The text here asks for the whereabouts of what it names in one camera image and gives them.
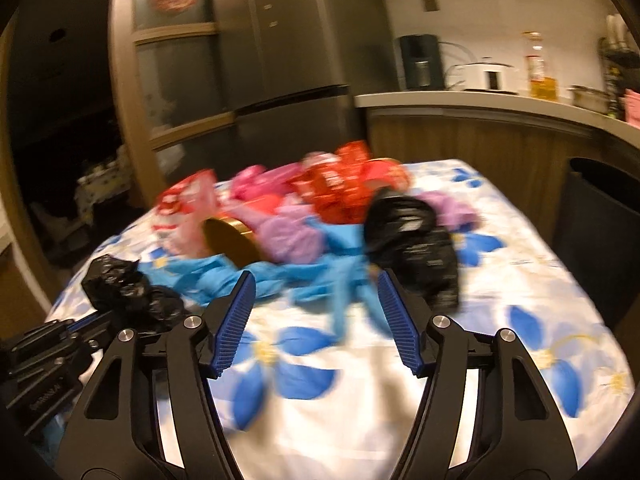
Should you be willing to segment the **blue plastic bag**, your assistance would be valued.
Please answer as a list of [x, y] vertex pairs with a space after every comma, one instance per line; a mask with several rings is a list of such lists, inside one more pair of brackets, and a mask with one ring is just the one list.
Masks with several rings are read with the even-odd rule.
[[[337, 341], [346, 336], [347, 310], [362, 304], [373, 327], [390, 338], [376, 286], [370, 278], [361, 224], [327, 224], [308, 218], [308, 228], [324, 236], [320, 257], [312, 263], [251, 263], [245, 270], [256, 280], [256, 299], [271, 300], [284, 292], [297, 307], [324, 301], [331, 315], [331, 332]], [[151, 284], [168, 287], [201, 306], [230, 294], [241, 270], [227, 257], [199, 259], [163, 257], [142, 262], [139, 270]]]

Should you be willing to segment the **steel pot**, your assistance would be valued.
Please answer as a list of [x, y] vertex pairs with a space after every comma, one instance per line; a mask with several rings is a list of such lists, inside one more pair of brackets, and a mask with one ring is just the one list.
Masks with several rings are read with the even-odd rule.
[[573, 106], [602, 115], [608, 114], [610, 98], [605, 92], [584, 86], [571, 86], [568, 91], [572, 96]]

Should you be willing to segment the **wooden lower cabinet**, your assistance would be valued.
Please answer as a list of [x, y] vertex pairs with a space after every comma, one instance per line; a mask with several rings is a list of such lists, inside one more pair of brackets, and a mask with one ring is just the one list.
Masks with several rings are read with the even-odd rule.
[[602, 129], [515, 112], [393, 107], [360, 113], [376, 156], [460, 159], [487, 178], [550, 244], [567, 161], [585, 157], [639, 175], [639, 150]]

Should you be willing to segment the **red orange plastic bag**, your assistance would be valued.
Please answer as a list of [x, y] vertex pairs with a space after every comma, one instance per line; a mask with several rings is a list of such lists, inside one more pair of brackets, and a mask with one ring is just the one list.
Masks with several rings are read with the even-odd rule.
[[363, 140], [348, 142], [334, 153], [310, 153], [302, 170], [288, 180], [295, 193], [324, 223], [362, 223], [380, 188], [406, 192], [411, 178], [398, 160], [373, 158]]

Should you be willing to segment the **black plastic bag front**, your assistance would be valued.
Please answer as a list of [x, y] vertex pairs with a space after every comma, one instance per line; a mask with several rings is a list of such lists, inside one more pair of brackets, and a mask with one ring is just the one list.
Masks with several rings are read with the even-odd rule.
[[81, 281], [98, 312], [112, 312], [122, 328], [138, 332], [168, 332], [189, 315], [178, 292], [152, 285], [137, 261], [111, 255], [93, 259]]

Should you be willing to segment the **blue floral tablecloth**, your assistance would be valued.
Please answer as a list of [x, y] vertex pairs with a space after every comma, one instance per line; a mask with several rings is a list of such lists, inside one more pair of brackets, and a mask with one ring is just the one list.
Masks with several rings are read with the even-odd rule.
[[[524, 214], [457, 159], [408, 166], [412, 192], [471, 205], [480, 225], [454, 233], [466, 330], [516, 333], [559, 405], [576, 458], [597, 451], [634, 394], [622, 348]], [[224, 432], [249, 479], [385, 479], [424, 383], [402, 364], [362, 304], [337, 341], [322, 301], [285, 292], [257, 301], [232, 367], [212, 385]]]

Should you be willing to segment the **purple plastic bag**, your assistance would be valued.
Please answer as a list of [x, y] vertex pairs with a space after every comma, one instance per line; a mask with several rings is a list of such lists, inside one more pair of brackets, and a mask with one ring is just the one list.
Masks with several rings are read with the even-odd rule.
[[[453, 231], [480, 225], [480, 214], [471, 205], [442, 192], [423, 192], [418, 200], [436, 212], [437, 224]], [[361, 224], [329, 224], [320, 221], [310, 205], [278, 207], [266, 214], [247, 204], [232, 212], [254, 233], [257, 244], [276, 263], [311, 264], [324, 254], [353, 256], [363, 253]]]

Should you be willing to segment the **wood framed glass door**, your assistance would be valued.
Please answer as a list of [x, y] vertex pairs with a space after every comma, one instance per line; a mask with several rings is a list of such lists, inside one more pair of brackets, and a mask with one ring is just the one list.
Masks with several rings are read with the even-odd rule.
[[145, 205], [193, 171], [225, 176], [234, 140], [214, 0], [165, 13], [111, 0], [108, 54], [116, 112]]

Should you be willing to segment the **wall power socket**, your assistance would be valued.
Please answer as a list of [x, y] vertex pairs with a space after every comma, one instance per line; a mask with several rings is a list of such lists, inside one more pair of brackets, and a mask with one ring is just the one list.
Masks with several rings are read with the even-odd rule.
[[437, 12], [439, 10], [438, 0], [422, 0], [425, 12]]

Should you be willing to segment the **black plastic bag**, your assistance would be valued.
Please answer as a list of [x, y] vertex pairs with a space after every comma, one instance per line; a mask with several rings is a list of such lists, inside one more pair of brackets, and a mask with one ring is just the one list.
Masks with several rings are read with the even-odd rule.
[[189, 315], [178, 292], [152, 285], [137, 261], [111, 255], [93, 259], [81, 281], [98, 312], [112, 312], [122, 328], [138, 332], [168, 332]]
[[363, 228], [363, 250], [370, 263], [391, 270], [405, 290], [435, 312], [452, 313], [460, 302], [458, 256], [449, 231], [424, 200], [379, 188]]

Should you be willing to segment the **dark steel refrigerator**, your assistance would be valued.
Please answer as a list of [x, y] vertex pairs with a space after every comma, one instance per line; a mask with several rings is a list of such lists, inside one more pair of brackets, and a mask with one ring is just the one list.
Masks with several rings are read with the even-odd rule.
[[268, 167], [360, 140], [355, 99], [398, 87], [384, 0], [214, 0], [243, 156]]

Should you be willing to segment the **cooking oil bottle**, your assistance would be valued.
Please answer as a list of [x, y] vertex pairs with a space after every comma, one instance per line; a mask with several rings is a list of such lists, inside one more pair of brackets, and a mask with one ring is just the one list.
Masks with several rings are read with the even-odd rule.
[[555, 102], [558, 99], [558, 88], [547, 63], [548, 52], [544, 50], [544, 38], [536, 30], [523, 32], [522, 36], [529, 94], [535, 99]]

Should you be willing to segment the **grey kitchen countertop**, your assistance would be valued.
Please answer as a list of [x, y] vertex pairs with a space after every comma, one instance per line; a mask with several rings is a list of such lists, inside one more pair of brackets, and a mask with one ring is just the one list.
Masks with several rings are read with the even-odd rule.
[[605, 131], [634, 148], [639, 147], [639, 129], [626, 122], [609, 118], [592, 110], [558, 102], [545, 101], [514, 94], [472, 91], [397, 91], [367, 93], [355, 96], [360, 108], [474, 108], [496, 112], [520, 113], [572, 122]]

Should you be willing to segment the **pink plastic bag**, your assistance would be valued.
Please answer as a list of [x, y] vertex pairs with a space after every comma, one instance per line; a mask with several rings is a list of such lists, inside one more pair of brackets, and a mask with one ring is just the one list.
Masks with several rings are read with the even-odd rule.
[[247, 206], [264, 214], [276, 214], [282, 207], [300, 205], [294, 181], [302, 172], [299, 162], [274, 169], [249, 166], [231, 179], [224, 206], [228, 211]]

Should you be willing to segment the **red white snack bag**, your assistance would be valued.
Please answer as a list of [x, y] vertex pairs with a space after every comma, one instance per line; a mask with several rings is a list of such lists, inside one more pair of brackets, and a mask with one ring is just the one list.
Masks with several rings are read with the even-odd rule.
[[218, 210], [216, 183], [213, 170], [200, 170], [158, 196], [152, 228], [166, 252], [195, 259], [210, 255], [203, 224]]

